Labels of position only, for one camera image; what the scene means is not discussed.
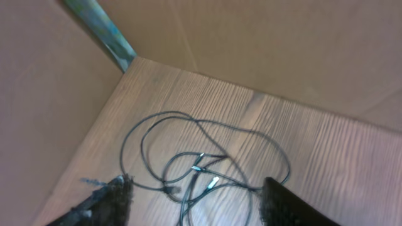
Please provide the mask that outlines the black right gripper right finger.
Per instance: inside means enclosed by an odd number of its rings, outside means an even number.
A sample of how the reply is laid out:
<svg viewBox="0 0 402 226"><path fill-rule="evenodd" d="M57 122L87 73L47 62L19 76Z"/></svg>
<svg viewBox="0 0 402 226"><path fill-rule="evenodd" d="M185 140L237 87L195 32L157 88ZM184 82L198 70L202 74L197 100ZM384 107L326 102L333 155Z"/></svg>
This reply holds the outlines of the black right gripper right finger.
<svg viewBox="0 0 402 226"><path fill-rule="evenodd" d="M339 226L271 177L264 180L259 212L267 226Z"/></svg>

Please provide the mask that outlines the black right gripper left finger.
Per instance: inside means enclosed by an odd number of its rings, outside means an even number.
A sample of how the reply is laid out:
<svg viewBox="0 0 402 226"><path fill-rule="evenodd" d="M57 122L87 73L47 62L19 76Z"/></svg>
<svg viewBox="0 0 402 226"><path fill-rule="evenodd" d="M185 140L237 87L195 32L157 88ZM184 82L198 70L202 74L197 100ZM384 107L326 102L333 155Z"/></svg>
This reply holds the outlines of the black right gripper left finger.
<svg viewBox="0 0 402 226"><path fill-rule="evenodd" d="M131 179L119 175L46 226L126 226L132 199Z"/></svg>

